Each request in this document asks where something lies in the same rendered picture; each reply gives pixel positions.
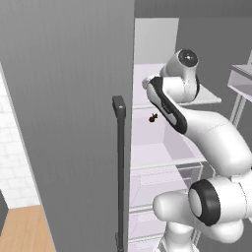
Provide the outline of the glass fridge shelf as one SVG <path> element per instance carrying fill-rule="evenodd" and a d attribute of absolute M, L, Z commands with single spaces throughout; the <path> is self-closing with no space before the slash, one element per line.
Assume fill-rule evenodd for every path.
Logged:
<path fill-rule="evenodd" d="M 131 149 L 132 170 L 199 161 L 205 161 L 204 156 L 194 145 L 185 142 L 176 147 L 158 143 Z"/>
<path fill-rule="evenodd" d="M 201 85 L 197 97 L 191 102 L 181 103 L 181 106 L 212 104 L 212 103 L 221 103 L 221 98 L 214 95 L 207 88 Z M 132 104 L 134 109 L 144 109 L 153 107 L 153 105 L 148 100 L 147 93 L 143 89 L 142 83 L 140 81 L 135 81 L 133 83 Z"/>

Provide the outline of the grey fridge door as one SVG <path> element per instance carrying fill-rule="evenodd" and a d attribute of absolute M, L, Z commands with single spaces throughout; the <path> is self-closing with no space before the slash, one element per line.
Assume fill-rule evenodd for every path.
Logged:
<path fill-rule="evenodd" d="M 0 63 L 57 252 L 116 252 L 134 0 L 0 0 Z"/>

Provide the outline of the clear fridge drawer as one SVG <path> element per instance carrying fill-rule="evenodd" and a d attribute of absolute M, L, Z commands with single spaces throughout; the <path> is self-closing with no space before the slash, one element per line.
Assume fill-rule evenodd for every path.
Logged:
<path fill-rule="evenodd" d="M 187 190 L 197 181 L 203 166 L 199 162 L 134 170 L 130 175 L 131 209 L 145 208 L 156 195 Z"/>
<path fill-rule="evenodd" d="M 128 252 L 155 252 L 166 223 L 151 208 L 129 214 Z"/>

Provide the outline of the white fridge door bin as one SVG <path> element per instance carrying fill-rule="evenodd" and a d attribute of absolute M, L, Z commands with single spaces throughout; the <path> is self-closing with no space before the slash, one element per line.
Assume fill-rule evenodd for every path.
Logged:
<path fill-rule="evenodd" d="M 239 94 L 252 97 L 252 64 L 233 65 L 227 86 Z"/>

